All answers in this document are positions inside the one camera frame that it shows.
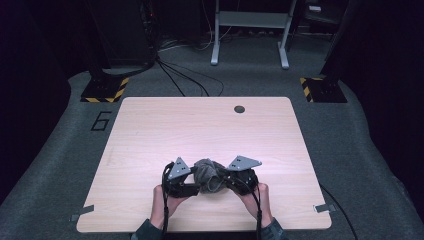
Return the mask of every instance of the hand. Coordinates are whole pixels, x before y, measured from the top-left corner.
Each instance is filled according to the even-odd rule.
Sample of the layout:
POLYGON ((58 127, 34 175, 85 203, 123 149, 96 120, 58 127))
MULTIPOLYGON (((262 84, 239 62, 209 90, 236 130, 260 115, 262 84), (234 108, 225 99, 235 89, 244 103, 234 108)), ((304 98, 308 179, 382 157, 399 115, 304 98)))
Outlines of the hand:
MULTIPOLYGON (((261 210, 262 210, 262 222, 261 222, 261 226, 262 228, 268 226, 269 224, 271 224, 272 220, 274 219, 272 214, 271 214, 271 205, 269 203, 269 187, 267 184, 265 183, 259 183, 258 186, 255 189, 255 194, 256 197, 258 197, 259 199, 259 193, 260 192, 260 196, 261 196, 261 210)), ((249 213, 255 218, 257 219, 257 214, 258 214, 258 205, 255 201, 255 199, 253 198, 252 194, 247 194, 244 196, 241 196, 239 194, 236 194, 237 196, 239 196, 239 198, 241 199, 241 201, 244 203, 244 205, 246 206, 247 211, 249 211, 249 213)))
MULTIPOLYGON (((162 186, 157 185, 153 189, 153 206, 152 206, 152 214, 150 216, 150 223, 155 226, 158 229, 162 229, 163 223, 165 220, 164 216, 164 203, 163 203, 163 194, 162 194, 162 186)), ((175 210, 177 210, 177 207, 187 200, 187 198, 174 198, 169 196, 168 197, 168 210, 169 210, 169 218, 174 214, 175 210)))

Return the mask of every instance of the white metal frame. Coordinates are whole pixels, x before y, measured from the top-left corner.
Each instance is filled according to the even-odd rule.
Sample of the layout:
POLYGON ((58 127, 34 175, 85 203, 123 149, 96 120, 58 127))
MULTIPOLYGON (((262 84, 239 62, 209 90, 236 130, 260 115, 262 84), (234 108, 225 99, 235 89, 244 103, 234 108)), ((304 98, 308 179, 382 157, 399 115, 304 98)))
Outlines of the white metal frame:
POLYGON ((288 13, 255 13, 255 12, 230 12, 219 10, 219 0, 216 0, 215 6, 215 42, 212 51, 212 65, 218 65, 220 36, 220 26, 237 27, 262 27, 262 28, 281 28, 284 29, 283 37, 278 42, 278 51, 280 53, 281 66, 283 69, 289 68, 287 60, 286 42, 293 18, 294 7, 297 0, 292 0, 288 13))

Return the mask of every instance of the yellow and black tape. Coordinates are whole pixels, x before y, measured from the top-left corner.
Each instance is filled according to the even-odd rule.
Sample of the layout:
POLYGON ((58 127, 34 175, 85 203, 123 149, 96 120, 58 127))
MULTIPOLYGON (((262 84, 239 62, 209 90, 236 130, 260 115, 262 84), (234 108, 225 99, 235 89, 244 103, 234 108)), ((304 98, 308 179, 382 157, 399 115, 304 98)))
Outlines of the yellow and black tape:
POLYGON ((121 84, 119 85, 119 88, 116 92, 116 94, 112 97, 81 97, 81 102, 92 102, 92 103, 98 103, 98 102, 117 102, 121 98, 122 94, 124 93, 125 87, 127 86, 129 79, 125 78, 122 80, 121 84))
POLYGON ((306 100, 308 102, 314 102, 314 99, 311 94, 311 90, 308 87, 307 81, 321 81, 322 78, 300 78, 300 83, 302 84, 303 93, 305 94, 306 100))

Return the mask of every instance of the table surface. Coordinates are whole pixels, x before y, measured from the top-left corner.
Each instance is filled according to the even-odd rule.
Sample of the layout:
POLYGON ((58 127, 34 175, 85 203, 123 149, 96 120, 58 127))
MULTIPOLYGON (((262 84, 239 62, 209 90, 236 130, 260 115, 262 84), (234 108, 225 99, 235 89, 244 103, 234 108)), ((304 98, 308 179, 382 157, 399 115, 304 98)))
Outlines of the table surface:
MULTIPOLYGON (((302 133, 285 97, 131 97, 123 100, 80 216, 79 232, 134 232, 150 217, 164 167, 209 158, 228 166, 237 156, 270 187, 271 211, 284 229, 326 229, 328 212, 302 133), (244 113, 236 113, 235 106, 244 113)), ((190 175, 186 183, 193 182, 190 175)), ((230 190, 182 203, 168 231, 254 230, 256 220, 230 190)))

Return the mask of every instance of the sleeve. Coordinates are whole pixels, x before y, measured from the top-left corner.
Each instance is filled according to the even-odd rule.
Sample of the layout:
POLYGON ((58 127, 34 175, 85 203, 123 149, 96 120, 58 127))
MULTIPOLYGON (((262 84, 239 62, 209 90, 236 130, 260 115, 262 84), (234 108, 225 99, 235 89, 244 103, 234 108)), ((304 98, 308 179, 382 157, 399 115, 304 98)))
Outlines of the sleeve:
POLYGON ((261 229, 262 240, 288 240, 284 235, 283 228, 275 218, 271 224, 261 229))
POLYGON ((149 219, 146 219, 131 236, 131 240, 160 240, 161 237, 162 231, 153 226, 149 219))

